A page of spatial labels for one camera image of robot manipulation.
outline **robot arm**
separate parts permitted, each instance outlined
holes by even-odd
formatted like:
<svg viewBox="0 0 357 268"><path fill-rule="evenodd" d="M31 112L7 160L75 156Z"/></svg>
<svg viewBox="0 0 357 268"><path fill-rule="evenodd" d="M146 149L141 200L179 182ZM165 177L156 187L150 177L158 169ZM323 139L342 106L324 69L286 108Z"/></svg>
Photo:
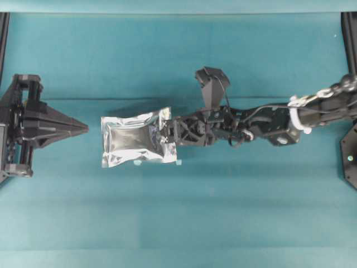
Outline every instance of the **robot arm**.
<svg viewBox="0 0 357 268"><path fill-rule="evenodd" d="M314 95L287 103L267 104L252 109L219 106L230 82L220 69L207 68L196 72L206 107L188 116L166 121L162 135L178 146L210 146L217 140L227 140L233 147L256 138L265 138L274 146L299 142L300 134L310 133L317 126L333 121L357 118L357 76L345 75L341 81ZM357 188L357 130L352 129L342 140L341 148L345 177Z"/></svg>

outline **metal bracket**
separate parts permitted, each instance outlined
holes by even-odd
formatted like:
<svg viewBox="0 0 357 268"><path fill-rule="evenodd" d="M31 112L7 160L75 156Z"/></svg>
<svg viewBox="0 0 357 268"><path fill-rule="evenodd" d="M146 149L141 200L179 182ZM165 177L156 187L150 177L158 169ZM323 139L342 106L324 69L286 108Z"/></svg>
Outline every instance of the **metal bracket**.
<svg viewBox="0 0 357 268"><path fill-rule="evenodd" d="M357 189L357 124L340 142L345 179Z"/></svg>
<svg viewBox="0 0 357 268"><path fill-rule="evenodd" d="M4 66L9 18L10 18L9 13L0 13L0 85L1 85L1 78L2 78L2 69Z"/></svg>

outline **black cable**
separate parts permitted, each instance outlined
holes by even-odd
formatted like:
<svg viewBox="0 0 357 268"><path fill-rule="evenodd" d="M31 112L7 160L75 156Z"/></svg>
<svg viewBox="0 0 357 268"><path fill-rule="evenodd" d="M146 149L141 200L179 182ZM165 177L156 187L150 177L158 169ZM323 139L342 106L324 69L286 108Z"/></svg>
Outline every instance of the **black cable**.
<svg viewBox="0 0 357 268"><path fill-rule="evenodd" d="M251 113L249 116L245 117L245 119L242 119L242 122L245 122L249 119L251 119L254 115L256 115L261 109L264 108L283 108L283 109L290 109L290 108L297 108L300 110L305 110L305 111L314 111L314 112L318 112L318 113L332 113L334 111L322 111L322 110L318 110L318 109L312 109L312 108L307 108L307 107L298 107L298 106L288 106L288 105L274 105L274 104L268 104L268 105L263 105L258 107L257 109L255 109L253 111L253 113Z"/></svg>
<svg viewBox="0 0 357 268"><path fill-rule="evenodd" d="M227 92L226 92L226 90L225 90L225 87L224 87L223 84L222 84L221 79L219 79L219 77L216 76L216 75L214 75L213 77L218 80L219 84L220 84L221 87L222 87L222 90L223 90L224 96L225 96L225 100L226 100L226 102L227 102L228 114L229 114L230 118L231 118L232 120L234 120L234 121L237 120L237 118L235 118L235 117L233 116L233 114L232 114L232 112L231 112L231 110L230 110L230 105L229 105L229 100L228 100Z"/></svg>
<svg viewBox="0 0 357 268"><path fill-rule="evenodd" d="M356 99L356 100L354 100L353 102L351 102L351 103L347 104L347 107L350 107L350 106L352 106L352 105L354 105L354 104L356 104L356 103L357 103L357 99Z"/></svg>
<svg viewBox="0 0 357 268"><path fill-rule="evenodd" d="M222 87L222 90L224 92L224 96L225 96L225 100L227 102L227 106L228 106L228 111L229 111L229 116L231 117L231 119L233 120L237 120L237 118L235 118L232 113L231 113L231 110L230 110L230 104L229 104L229 100L228 100L228 96L227 96L227 92L221 82L221 80L219 79L218 76L214 75L213 76L215 79L218 80L219 84L221 85ZM350 104L348 104L347 106L352 106L353 104L357 103L357 100L351 102ZM251 119L254 115L256 115L261 109L264 109L264 108L283 108L283 109L290 109L290 108L296 108L296 109L299 109L299 110L305 110L305 111L313 111L313 112L318 112L318 113L324 113L324 114L328 114L328 113L331 113L331 112L334 112L334 111L322 111L322 110L318 110L318 109L313 109L313 108L307 108L307 107L300 107L300 106L288 106L288 105L275 105L275 104L268 104L268 105L263 105L263 106L260 106L258 107L257 109L255 109L253 111L253 113L251 113L248 117L246 117L245 119L242 119L241 121L242 122L245 122L249 119Z"/></svg>

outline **white clip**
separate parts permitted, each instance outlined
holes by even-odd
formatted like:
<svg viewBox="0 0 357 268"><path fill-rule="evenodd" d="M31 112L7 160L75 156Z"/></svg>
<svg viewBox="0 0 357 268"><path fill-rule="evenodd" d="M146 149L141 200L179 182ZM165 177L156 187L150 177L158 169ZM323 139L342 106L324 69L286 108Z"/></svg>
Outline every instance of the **white clip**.
<svg viewBox="0 0 357 268"><path fill-rule="evenodd" d="M300 106L301 102L299 102L299 99L297 98L296 95L292 96L290 98L290 102L288 103L288 106ZM304 126L299 119L299 115L297 113L297 108L290 108L290 119L291 123L296 127L298 130L302 130L305 134L310 134L312 131L311 127L306 127Z"/></svg>

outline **teal mat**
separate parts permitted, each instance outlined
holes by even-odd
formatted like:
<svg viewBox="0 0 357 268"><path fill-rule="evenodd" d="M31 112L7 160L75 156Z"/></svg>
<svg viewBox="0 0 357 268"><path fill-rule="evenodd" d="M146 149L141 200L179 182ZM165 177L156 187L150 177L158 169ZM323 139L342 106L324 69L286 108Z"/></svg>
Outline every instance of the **teal mat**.
<svg viewBox="0 0 357 268"><path fill-rule="evenodd" d="M355 11L355 0L2 0L0 11L105 14L256 14Z"/></svg>
<svg viewBox="0 0 357 268"><path fill-rule="evenodd" d="M90 131L35 151L34 177L0 187L0 267L355 267L349 122L294 146L219 142L180 147L182 166L101 169L100 116L192 112L203 65L228 74L238 108L315 92L347 72L339 14L13 15L2 91L15 72L40 74L48 104Z"/></svg>

